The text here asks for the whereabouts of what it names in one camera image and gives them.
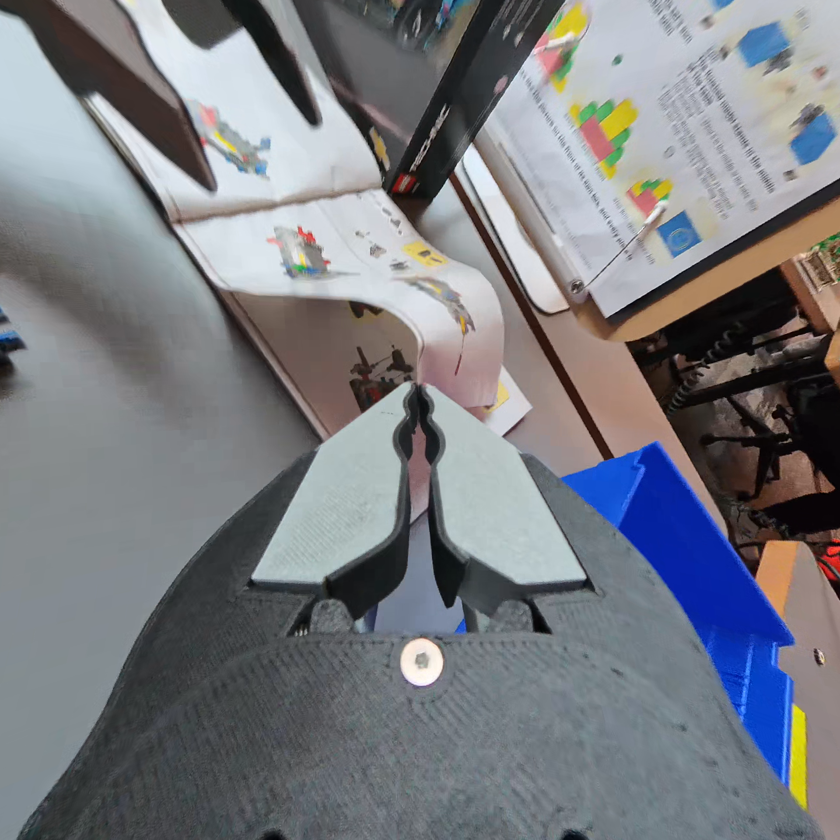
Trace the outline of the black lego frame assembly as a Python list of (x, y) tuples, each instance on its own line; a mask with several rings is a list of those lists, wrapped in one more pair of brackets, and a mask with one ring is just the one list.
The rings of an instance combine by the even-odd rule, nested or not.
[(12, 328), (10, 318), (1, 308), (1, 371), (9, 370), (15, 362), (14, 354), (26, 349), (26, 342)]

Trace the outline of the printed instruction sheet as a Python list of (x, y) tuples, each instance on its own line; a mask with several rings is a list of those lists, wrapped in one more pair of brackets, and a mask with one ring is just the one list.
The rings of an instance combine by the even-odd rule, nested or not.
[(838, 196), (839, 2), (571, 2), (488, 122), (567, 273), (615, 316)]

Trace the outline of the yellow block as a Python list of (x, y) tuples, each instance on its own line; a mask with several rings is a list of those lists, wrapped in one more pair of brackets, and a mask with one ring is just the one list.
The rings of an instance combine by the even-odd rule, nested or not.
[(788, 787), (799, 806), (809, 811), (807, 719), (803, 709), (791, 706)]

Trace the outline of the lego instruction booklet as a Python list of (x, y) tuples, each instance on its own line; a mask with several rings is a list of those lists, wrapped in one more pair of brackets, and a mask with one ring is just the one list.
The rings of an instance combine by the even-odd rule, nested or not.
[(503, 368), (489, 281), (430, 245), (382, 190), (368, 144), (304, 68), (312, 127), (241, 28), (200, 49), (162, 2), (118, 2), (181, 97), (217, 189), (104, 98), (88, 108), (321, 438), (400, 385), (436, 386), (497, 434), (531, 410)]

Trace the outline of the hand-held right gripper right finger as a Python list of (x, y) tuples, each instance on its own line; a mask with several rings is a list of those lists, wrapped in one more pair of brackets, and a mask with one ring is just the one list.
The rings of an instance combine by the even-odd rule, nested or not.
[(520, 450), (431, 385), (420, 387), (437, 591), (486, 616), (508, 601), (577, 592), (587, 573)]

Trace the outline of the green circuit board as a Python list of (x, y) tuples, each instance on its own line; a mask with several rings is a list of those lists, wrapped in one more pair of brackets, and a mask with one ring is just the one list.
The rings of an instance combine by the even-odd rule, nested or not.
[(815, 244), (795, 258), (815, 289), (839, 283), (839, 233)]

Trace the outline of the black metal stand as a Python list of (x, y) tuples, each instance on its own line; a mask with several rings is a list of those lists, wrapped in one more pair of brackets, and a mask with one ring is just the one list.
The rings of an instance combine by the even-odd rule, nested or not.
[(838, 330), (782, 305), (631, 344), (717, 504), (783, 538), (838, 533)]

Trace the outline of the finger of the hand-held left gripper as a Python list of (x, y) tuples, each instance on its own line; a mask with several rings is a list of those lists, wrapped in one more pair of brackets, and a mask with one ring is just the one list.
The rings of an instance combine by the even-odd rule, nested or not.
[(131, 16), (112, 1), (11, 1), (56, 73), (79, 97), (97, 93), (169, 161), (215, 192), (189, 113), (149, 57)]
[(272, 75), (301, 116), (312, 127), (320, 127), (322, 114), (308, 75), (297, 55), (281, 37), (264, 5), (260, 1), (223, 1), (222, 5), (248, 32)]

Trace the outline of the black lego box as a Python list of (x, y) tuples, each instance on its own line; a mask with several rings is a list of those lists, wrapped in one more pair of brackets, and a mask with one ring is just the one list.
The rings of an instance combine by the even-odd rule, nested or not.
[(337, 99), (392, 196), (429, 202), (561, 1), (296, 1)]

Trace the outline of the blue plastic bin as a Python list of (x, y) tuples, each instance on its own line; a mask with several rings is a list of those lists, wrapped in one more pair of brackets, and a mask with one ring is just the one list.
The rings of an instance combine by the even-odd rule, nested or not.
[(794, 644), (708, 510), (658, 443), (563, 482), (645, 557), (686, 613), (743, 726), (781, 782), (791, 782)]

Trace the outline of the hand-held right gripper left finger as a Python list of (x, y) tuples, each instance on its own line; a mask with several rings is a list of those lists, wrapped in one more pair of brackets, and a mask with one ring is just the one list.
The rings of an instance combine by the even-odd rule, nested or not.
[(400, 385), (322, 444), (250, 581), (340, 601), (364, 617), (402, 582), (411, 526), (415, 384)]

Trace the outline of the wooden board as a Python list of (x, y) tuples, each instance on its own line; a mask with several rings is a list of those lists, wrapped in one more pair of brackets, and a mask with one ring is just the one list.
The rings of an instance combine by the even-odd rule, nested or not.
[(604, 340), (640, 340), (674, 324), (699, 329), (703, 322), (729, 322), (782, 305), (797, 307), (816, 333), (838, 327), (838, 284), (818, 290), (800, 267), (800, 258), (818, 241), (838, 234), (839, 198), (814, 196), (804, 212), (772, 222), (768, 234), (751, 234), (729, 247), (720, 264), (694, 268), (685, 282), (670, 281), (624, 312), (605, 317), (592, 299), (564, 294), (578, 321)]

